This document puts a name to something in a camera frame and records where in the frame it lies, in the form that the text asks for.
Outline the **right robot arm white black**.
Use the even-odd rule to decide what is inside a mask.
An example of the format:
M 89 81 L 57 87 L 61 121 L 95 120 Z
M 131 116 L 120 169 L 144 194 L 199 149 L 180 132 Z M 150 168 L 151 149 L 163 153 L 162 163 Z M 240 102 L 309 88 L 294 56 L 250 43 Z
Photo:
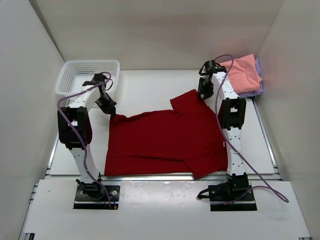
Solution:
M 227 173 L 226 182 L 208 186 L 206 191 L 198 194 L 198 199 L 209 199 L 211 205 L 227 205 L 235 202 L 249 188 L 249 180 L 241 153 L 241 133 L 245 121 L 247 102 L 238 96 L 226 78 L 218 78 L 218 73 L 227 74 L 224 66 L 215 60 L 206 61 L 199 70 L 197 94 L 203 100 L 215 95 L 215 114 L 222 136 L 226 140 Z

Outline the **red t shirt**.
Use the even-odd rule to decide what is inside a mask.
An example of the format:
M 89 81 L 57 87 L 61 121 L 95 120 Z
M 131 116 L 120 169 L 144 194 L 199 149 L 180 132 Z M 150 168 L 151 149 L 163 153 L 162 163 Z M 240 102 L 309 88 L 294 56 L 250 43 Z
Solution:
M 191 173 L 199 179 L 228 167 L 215 113 L 190 90 L 171 109 L 110 119 L 106 176 Z

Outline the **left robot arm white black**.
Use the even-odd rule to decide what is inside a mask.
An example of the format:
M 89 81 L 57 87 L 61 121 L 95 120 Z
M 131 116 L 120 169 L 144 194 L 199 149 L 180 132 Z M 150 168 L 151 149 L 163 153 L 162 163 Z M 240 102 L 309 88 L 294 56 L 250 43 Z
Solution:
M 110 194 L 102 184 L 91 153 L 93 130 L 89 117 L 93 105 L 106 115 L 116 114 L 117 103 L 107 94 L 107 84 L 113 86 L 109 72 L 95 73 L 90 81 L 82 84 L 83 91 L 57 102 L 57 119 L 59 141 L 71 152 L 80 174 L 76 180 L 80 190 L 93 201 L 110 202 Z

